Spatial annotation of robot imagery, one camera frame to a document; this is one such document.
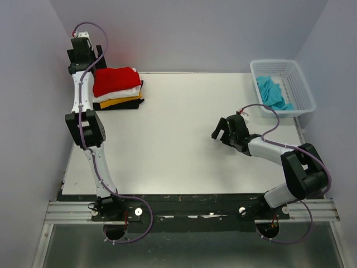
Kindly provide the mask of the red t shirt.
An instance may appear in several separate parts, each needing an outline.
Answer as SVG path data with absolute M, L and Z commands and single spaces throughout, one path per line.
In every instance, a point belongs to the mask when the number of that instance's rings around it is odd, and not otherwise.
M 139 73 L 130 67 L 98 69 L 94 73 L 94 97 L 135 88 L 141 85 Z

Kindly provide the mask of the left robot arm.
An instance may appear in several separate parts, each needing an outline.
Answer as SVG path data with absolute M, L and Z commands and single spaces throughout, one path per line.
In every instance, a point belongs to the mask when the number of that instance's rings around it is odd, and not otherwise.
M 70 59 L 69 73 L 74 82 L 74 102 L 72 110 L 65 115 L 66 125 L 77 146 L 88 159 L 95 180 L 97 200 L 106 200 L 117 193 L 105 159 L 104 126 L 93 108 L 93 86 L 97 62 L 103 56 L 98 46 L 99 56 L 95 55 L 87 33 L 71 39 L 72 49 L 67 51 Z

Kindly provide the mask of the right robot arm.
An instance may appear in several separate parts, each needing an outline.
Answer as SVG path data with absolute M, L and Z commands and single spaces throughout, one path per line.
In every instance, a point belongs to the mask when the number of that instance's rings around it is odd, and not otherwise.
M 301 146 L 276 145 L 264 140 L 261 135 L 251 134 L 243 116 L 239 113 L 221 118 L 212 132 L 217 139 L 238 152 L 250 157 L 259 157 L 282 167 L 285 182 L 265 192 L 257 204 L 257 213 L 268 219 L 277 212 L 277 207 L 308 198 L 329 186 L 329 178 L 315 147 L 310 143 Z

